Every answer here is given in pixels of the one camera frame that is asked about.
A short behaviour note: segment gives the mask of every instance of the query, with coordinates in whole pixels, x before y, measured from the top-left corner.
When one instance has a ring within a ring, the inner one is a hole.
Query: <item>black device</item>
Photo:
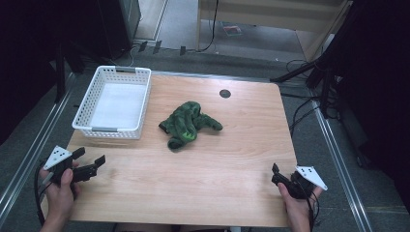
[[[85,149],[83,147],[78,148],[70,157],[64,159],[57,165],[48,169],[48,171],[54,173],[49,181],[57,185],[60,185],[61,177],[67,168],[71,168],[73,170],[73,180],[71,183],[71,188],[74,199],[76,199],[76,193],[73,189],[73,184],[77,182],[89,181],[91,177],[97,176],[97,170],[105,163],[105,156],[102,156],[96,159],[94,161],[94,164],[89,164],[82,167],[73,167],[73,160],[77,160],[84,154]]]
[[[43,184],[49,181],[50,182],[49,185],[51,185],[51,183],[54,183],[60,186],[61,177],[64,171],[67,170],[67,168],[71,168],[73,170],[73,180],[70,184],[70,188],[72,189],[73,198],[76,199],[74,183],[89,181],[91,177],[97,176],[97,170],[99,169],[99,167],[101,167],[105,163],[105,156],[101,156],[100,158],[96,159],[93,164],[85,165],[82,167],[73,167],[73,160],[80,158],[84,154],[85,154],[85,149],[83,147],[78,148],[66,159],[61,160],[54,166],[47,169],[50,172],[50,174],[44,179]],[[40,204],[40,197],[45,192],[45,190],[49,187],[49,185],[46,186],[39,193],[39,185],[38,185],[39,171],[41,168],[44,167],[44,164],[45,164],[44,161],[40,163],[40,165],[38,166],[36,170],[35,179],[34,179],[34,192],[35,192],[35,197],[36,197],[36,205],[38,209],[38,217],[39,217],[39,221],[41,225],[44,224],[45,218],[44,218],[44,214],[43,214],[42,207]]]
[[[272,167],[272,171],[274,172],[274,176],[272,177],[272,182],[275,183],[275,185],[278,185],[278,183],[283,183],[287,190],[289,191],[289,194],[296,199],[305,199],[307,201],[307,205],[309,208],[309,225],[310,225],[310,231],[313,229],[313,224],[315,219],[317,218],[313,216],[313,208],[311,207],[310,204],[310,196],[313,194],[313,189],[315,188],[315,184],[312,182],[308,181],[305,179],[299,172],[295,171],[291,176],[290,176],[290,181],[286,177],[284,177],[282,174],[279,173],[279,168],[276,163],[274,163],[274,166]]]

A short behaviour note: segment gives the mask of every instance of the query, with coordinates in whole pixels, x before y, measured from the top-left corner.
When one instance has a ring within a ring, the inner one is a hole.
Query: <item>black cable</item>
[[[313,208],[311,207],[311,203],[310,203],[310,197],[308,196],[308,194],[306,193],[305,189],[302,187],[302,184],[296,180],[296,183],[298,183],[299,187],[301,188],[301,190],[303,191],[306,201],[307,201],[307,206],[308,206],[308,223],[310,226],[310,232],[313,231],[313,225],[314,225],[314,212],[313,212]]]
[[[205,47],[204,49],[199,49],[197,52],[203,52],[206,51],[211,44],[214,42],[214,38],[215,38],[215,21],[217,20],[217,12],[218,12],[218,4],[220,3],[220,0],[217,0],[217,6],[215,7],[215,14],[214,14],[214,23],[212,26],[212,39],[211,42],[209,43],[209,45],[207,47]]]
[[[306,60],[291,60],[291,61],[289,61],[289,62],[287,62],[286,63],[286,70],[287,70],[287,72],[288,73],[291,73],[291,71],[289,70],[289,65],[292,63],[292,62],[296,62],[296,61],[302,61],[302,62],[304,62],[304,63],[302,63],[301,64],[301,66],[300,67],[303,67],[303,66],[305,66],[306,64],[308,64],[308,62],[306,61]]]
[[[293,119],[292,119],[292,125],[289,127],[290,129],[290,136],[293,136],[293,131],[296,127],[296,125],[298,123],[300,123],[304,118],[306,118],[311,112],[313,112],[313,110],[315,110],[317,107],[313,108],[311,111],[309,111],[308,113],[304,114],[300,119],[298,119],[296,121],[296,115],[298,114],[299,110],[306,105],[307,103],[309,103],[311,100],[317,99],[317,97],[311,97],[309,98],[307,101],[305,101],[303,104],[301,104],[296,110],[295,113],[293,114]]]
[[[37,206],[37,217],[39,218],[40,224],[43,226],[45,223],[45,218],[42,210],[42,205],[40,203],[40,197],[42,196],[39,194],[39,172],[40,169],[44,166],[44,161],[41,161],[39,166],[36,168],[36,173],[34,173],[34,197],[36,200],[36,206]]]
[[[314,192],[312,192],[311,194],[313,194],[314,196],[314,202],[316,202],[317,204],[317,212],[316,212],[316,216],[314,217],[313,221],[316,221],[317,217],[319,216],[319,210],[320,210],[320,206],[319,206],[319,199],[317,198],[316,194],[314,194]]]

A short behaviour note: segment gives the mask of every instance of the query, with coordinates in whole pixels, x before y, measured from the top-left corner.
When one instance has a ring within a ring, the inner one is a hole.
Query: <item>gray floor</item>
[[[181,10],[179,5],[185,2],[187,7],[196,1],[169,0],[168,9],[164,15],[164,22],[159,33],[162,46],[179,48],[186,45],[190,48],[194,42],[194,30],[182,29],[183,22],[194,24],[194,21],[184,20],[176,10]],[[203,40],[209,31],[209,23],[202,22]],[[271,38],[271,43],[253,43],[254,39],[247,41],[249,37],[227,38],[223,31],[219,30],[215,45],[212,45],[209,53],[187,53],[179,55],[178,50],[160,50],[153,54],[153,48],[147,47],[143,52],[135,49],[131,56],[124,56],[114,62],[121,66],[133,66],[150,68],[153,71],[177,72],[177,73],[204,73],[217,75],[216,78],[233,78],[247,81],[268,82],[269,77],[277,77],[287,73],[286,63],[290,60],[303,59],[303,54],[296,37],[291,31],[270,28],[254,28],[239,25],[248,30],[260,30],[263,38]],[[61,117],[56,122],[51,134],[46,138],[45,144],[40,148],[41,157],[44,158],[55,145],[66,146],[69,142],[73,128],[71,122],[76,113],[73,107],[79,104],[84,96],[88,83],[96,68],[96,64],[87,62],[83,74],[75,75],[73,91]],[[288,68],[295,69],[299,65],[292,64]],[[298,96],[308,96],[309,90],[304,86],[304,77],[293,78],[287,83],[280,84],[282,93]],[[29,115],[20,123],[8,141],[0,146],[0,159],[3,164],[3,175],[0,176],[0,189],[3,191],[12,180],[19,164],[30,151],[30,146],[41,130],[48,112],[52,109],[55,90],[50,90]],[[295,110],[305,99],[282,97],[288,124],[292,124],[292,116]],[[308,104],[301,109],[298,118],[312,109]],[[347,174],[353,181],[352,186],[359,195],[366,215],[373,231],[410,231],[409,214],[406,212],[398,197],[393,182],[381,171],[365,170],[356,163],[356,155],[345,134],[342,123],[338,120],[326,121],[330,125],[341,158],[347,168]],[[337,171],[335,157],[329,147],[329,141],[322,131],[317,114],[309,114],[295,129],[292,137],[298,163],[301,165],[313,165],[329,187],[320,197],[320,215],[314,231],[364,231],[360,229],[349,203],[348,192],[342,182],[342,176]],[[33,198],[33,170],[22,186],[21,192],[9,213],[1,231],[37,231],[40,226],[36,218],[36,210]],[[112,222],[71,222],[66,231],[110,231]],[[256,232],[289,231],[286,228],[254,228]]]

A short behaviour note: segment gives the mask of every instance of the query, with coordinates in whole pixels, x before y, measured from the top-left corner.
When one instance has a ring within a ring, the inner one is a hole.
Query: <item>hand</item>
[[[73,162],[73,166],[78,166],[78,162]],[[40,170],[40,176],[44,179],[48,171],[43,168]],[[58,187],[51,184],[46,189],[48,201],[48,214],[41,231],[63,231],[64,226],[69,220],[73,210],[73,193],[70,184],[73,179],[73,171],[67,169],[61,177],[61,184]],[[80,189],[78,184],[74,184],[75,193],[79,195]]]
[[[305,199],[295,199],[287,190],[283,183],[278,183],[278,188],[280,195],[283,198],[284,207],[288,215],[288,224],[293,232],[304,232],[310,231],[309,225],[309,207]],[[320,193],[322,193],[321,187],[316,187],[313,193],[319,198]],[[313,207],[314,196],[312,195],[309,199],[310,205]]]

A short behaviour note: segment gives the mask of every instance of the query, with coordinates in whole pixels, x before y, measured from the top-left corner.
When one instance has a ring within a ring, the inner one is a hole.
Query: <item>floor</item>
[[[156,1],[161,2],[155,5],[152,1],[139,0],[141,13],[144,15],[139,27],[142,26],[144,31],[145,28],[156,27],[155,20],[149,17],[152,11],[159,12],[163,6],[162,0]],[[153,37],[152,40],[147,40],[145,36],[138,36],[137,32],[136,38],[140,42],[150,41],[151,44],[161,41],[161,47],[163,48],[180,49],[181,46],[185,46],[186,49],[195,49],[198,2],[192,0],[167,0],[165,5],[163,18],[158,21],[161,24],[158,35]],[[215,10],[210,9],[209,13],[213,15]],[[160,18],[157,14],[152,17],[155,19]],[[235,26],[240,29],[241,33],[240,35],[230,36],[223,30],[224,26]],[[213,21],[202,20],[200,31],[201,49],[210,44],[212,31]],[[305,60],[298,38],[293,30],[220,21],[215,23],[214,40],[204,52],[277,62]]]

